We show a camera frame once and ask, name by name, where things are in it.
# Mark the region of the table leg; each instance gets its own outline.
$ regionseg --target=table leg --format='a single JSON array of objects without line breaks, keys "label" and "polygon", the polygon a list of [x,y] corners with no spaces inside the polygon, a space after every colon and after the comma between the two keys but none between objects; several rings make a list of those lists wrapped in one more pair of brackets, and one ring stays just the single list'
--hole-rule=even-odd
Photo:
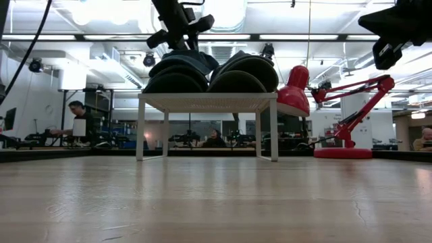
[{"label": "table leg", "polygon": [[261,157],[261,112],[255,112],[255,137],[256,137],[256,156]]},{"label": "table leg", "polygon": [[144,115],[146,110],[146,100],[140,99],[138,105],[138,127],[136,129],[136,160],[142,161],[144,144]]},{"label": "table leg", "polygon": [[277,144],[277,103],[276,99],[270,100],[270,135],[271,135],[271,160],[276,162],[279,157]]},{"label": "table leg", "polygon": [[169,112],[165,110],[163,118],[163,156],[168,156],[168,138],[169,138]]}]

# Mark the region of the shelf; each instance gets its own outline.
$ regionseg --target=shelf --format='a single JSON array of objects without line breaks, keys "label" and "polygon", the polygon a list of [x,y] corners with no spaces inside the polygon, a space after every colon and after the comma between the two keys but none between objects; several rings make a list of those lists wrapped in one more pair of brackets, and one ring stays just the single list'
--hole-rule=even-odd
[{"label": "shelf", "polygon": [[[136,160],[144,161],[159,157],[143,157],[144,123],[146,104],[164,113],[163,152],[168,156],[170,113],[255,113],[256,156],[276,162],[277,148],[277,94],[276,93],[183,93],[139,94]],[[261,112],[270,107],[271,158],[261,156]]]},{"label": "shelf", "polygon": [[139,94],[147,104],[170,113],[254,113],[269,106],[275,93]]}]

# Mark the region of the computer monitor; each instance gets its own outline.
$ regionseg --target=computer monitor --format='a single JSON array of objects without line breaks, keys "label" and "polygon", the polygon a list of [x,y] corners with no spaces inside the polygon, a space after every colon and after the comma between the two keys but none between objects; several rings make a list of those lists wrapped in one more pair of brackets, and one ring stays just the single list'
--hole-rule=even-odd
[{"label": "computer monitor", "polygon": [[14,129],[15,114],[16,114],[16,108],[13,108],[13,109],[10,109],[9,111],[6,111],[5,131]]}]

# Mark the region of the lamp arm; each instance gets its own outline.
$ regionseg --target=lamp arm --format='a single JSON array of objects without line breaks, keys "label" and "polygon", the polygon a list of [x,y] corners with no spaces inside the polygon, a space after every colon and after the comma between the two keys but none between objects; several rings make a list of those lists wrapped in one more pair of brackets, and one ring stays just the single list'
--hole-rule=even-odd
[{"label": "lamp arm", "polygon": [[[357,82],[357,83],[353,83],[353,84],[348,84],[348,85],[344,85],[344,86],[340,86],[340,87],[336,87],[336,88],[329,88],[329,89],[313,88],[313,89],[311,89],[311,93],[312,93],[312,96],[317,103],[322,103],[325,101],[331,101],[333,99],[338,99],[338,98],[346,97],[349,95],[357,94],[360,92],[368,92],[370,90],[376,89],[379,86],[378,83],[380,83],[382,80],[385,80],[386,78],[390,78],[390,75],[384,75],[384,76],[380,76],[378,78],[372,78],[370,80]],[[343,90],[345,88],[351,88],[351,87],[358,86],[361,84],[364,84],[364,85],[361,86],[360,88],[355,89],[355,90],[351,90],[350,92],[346,92],[344,94],[338,94],[338,95],[335,95],[332,97],[326,97],[328,93]]]},{"label": "lamp arm", "polygon": [[364,105],[364,107],[360,111],[357,111],[352,115],[350,115],[349,117],[347,117],[346,119],[343,119],[337,125],[337,132],[335,133],[335,137],[341,140],[345,140],[346,148],[354,148],[355,143],[354,141],[351,140],[351,132],[363,120],[363,118],[365,118],[365,116],[373,109],[373,107],[394,87],[394,79],[391,78],[390,76],[382,76],[371,80],[359,82],[356,84],[350,84],[349,86],[356,86],[359,84],[365,84],[365,85],[356,90],[344,94],[339,94],[329,98],[325,98],[325,95],[328,92],[334,92],[335,90],[340,90],[341,87],[328,89],[328,90],[320,89],[320,90],[316,90],[315,92],[312,91],[312,95],[314,96],[314,99],[316,101],[319,100],[320,103],[322,103],[323,101],[328,101],[340,97],[346,97],[360,92],[367,92],[375,88],[378,89],[377,94],[375,94],[369,100],[369,102],[366,103],[366,105]]}]

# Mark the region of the red lamp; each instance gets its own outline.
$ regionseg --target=red lamp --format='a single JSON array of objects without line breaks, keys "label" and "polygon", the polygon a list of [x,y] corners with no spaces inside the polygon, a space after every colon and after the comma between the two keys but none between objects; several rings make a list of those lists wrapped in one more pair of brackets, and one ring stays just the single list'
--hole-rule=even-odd
[{"label": "red lamp", "polygon": [[308,80],[307,68],[301,65],[294,67],[290,72],[287,85],[277,91],[277,110],[288,115],[308,117],[309,101],[304,93]]},{"label": "red lamp", "polygon": [[[338,94],[332,97],[327,97],[327,94],[343,90],[345,88],[352,88],[363,84],[360,88],[351,90],[350,92]],[[315,102],[322,103],[332,99],[338,99],[349,95],[357,94],[360,92],[369,92],[377,89],[378,92],[369,100],[366,105],[360,110],[354,112],[346,119],[339,122],[337,125],[337,132],[335,138],[339,138],[345,142],[344,148],[316,148],[314,156],[316,158],[328,159],[372,159],[372,150],[367,148],[354,148],[356,143],[351,139],[351,132],[353,129],[362,122],[363,118],[373,109],[373,107],[394,87],[394,80],[388,75],[378,78],[357,82],[337,88],[316,88],[311,90]]]}]

